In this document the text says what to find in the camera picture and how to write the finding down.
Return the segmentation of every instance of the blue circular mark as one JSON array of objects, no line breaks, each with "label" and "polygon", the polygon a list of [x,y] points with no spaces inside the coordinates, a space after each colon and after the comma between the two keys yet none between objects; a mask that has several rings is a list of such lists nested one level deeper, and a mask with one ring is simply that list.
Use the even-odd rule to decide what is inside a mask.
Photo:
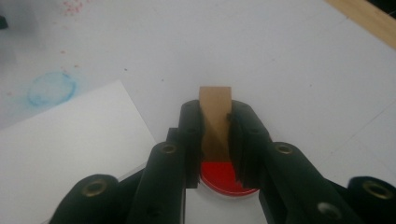
[{"label": "blue circular mark", "polygon": [[28,92],[31,105],[58,105],[70,100],[76,91],[77,83],[69,75],[47,73],[33,81]]}]

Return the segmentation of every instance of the screw hole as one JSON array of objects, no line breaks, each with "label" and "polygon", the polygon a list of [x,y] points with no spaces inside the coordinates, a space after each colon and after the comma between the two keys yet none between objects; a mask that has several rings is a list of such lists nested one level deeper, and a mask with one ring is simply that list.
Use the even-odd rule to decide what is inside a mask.
[{"label": "screw hole", "polygon": [[93,180],[82,189],[82,195],[86,197],[97,196],[107,189],[107,182],[104,179]]},{"label": "screw hole", "polygon": [[161,148],[161,152],[166,153],[166,154],[172,154],[172,153],[176,152],[176,147],[171,146],[171,145],[166,145]]},{"label": "screw hole", "polygon": [[276,150],[282,154],[290,154],[293,152],[293,149],[291,149],[291,147],[285,145],[276,146]]},{"label": "screw hole", "polygon": [[376,198],[387,200],[393,198],[393,193],[382,185],[368,180],[363,183],[363,188]]},{"label": "screw hole", "polygon": [[318,203],[319,212],[332,220],[339,220],[342,218],[342,213],[340,209],[330,203]]}]

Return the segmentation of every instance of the wooden edge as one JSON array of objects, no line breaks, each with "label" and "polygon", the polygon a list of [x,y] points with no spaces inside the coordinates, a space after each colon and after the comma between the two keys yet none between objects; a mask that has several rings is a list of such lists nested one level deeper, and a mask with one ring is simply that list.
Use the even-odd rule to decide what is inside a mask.
[{"label": "wooden edge", "polygon": [[396,49],[396,20],[365,0],[326,0],[347,17]]}]

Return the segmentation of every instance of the white surface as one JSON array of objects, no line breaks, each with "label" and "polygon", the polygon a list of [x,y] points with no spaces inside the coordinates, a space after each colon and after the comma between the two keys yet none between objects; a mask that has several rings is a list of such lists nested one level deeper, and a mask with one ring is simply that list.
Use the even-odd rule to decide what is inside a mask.
[{"label": "white surface", "polygon": [[[48,72],[78,80],[76,95],[121,79],[157,142],[200,86],[231,86],[325,177],[396,185],[396,51],[324,1],[78,2],[73,15],[64,1],[0,2],[10,25],[0,31],[0,128],[47,109],[23,99]],[[211,223],[223,203],[192,193],[201,200],[188,203],[186,223]],[[255,223],[228,208],[225,220]]]},{"label": "white surface", "polygon": [[155,145],[118,81],[0,131],[0,222],[41,223],[94,174],[117,178]]},{"label": "white surface", "polygon": [[185,223],[265,223],[258,198],[258,192],[243,199],[226,198],[203,185],[187,189]]}]

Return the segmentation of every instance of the white paper sheet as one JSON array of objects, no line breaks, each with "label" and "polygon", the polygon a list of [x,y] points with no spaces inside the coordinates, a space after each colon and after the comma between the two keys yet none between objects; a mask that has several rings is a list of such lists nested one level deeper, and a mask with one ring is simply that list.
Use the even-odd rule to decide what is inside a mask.
[{"label": "white paper sheet", "polygon": [[0,223],[41,223],[82,178],[126,175],[155,145],[120,81],[0,131]]}]

